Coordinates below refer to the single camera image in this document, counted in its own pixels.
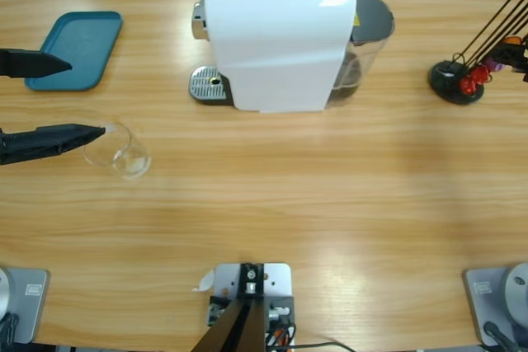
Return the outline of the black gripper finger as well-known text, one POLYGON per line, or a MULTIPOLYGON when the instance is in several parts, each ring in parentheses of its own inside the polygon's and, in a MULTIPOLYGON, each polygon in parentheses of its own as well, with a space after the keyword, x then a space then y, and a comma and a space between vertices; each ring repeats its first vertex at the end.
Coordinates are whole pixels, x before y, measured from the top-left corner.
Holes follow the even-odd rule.
POLYGON ((40 126, 12 134, 1 131, 1 164, 59 156, 91 143, 105 132, 105 127, 84 124, 40 126))
POLYGON ((527 45, 500 43, 490 52, 490 57, 496 63, 511 66, 516 73, 522 73, 527 79, 527 45))
POLYGON ((40 78, 71 69, 71 64, 41 51, 1 49, 1 75, 10 78, 40 78))

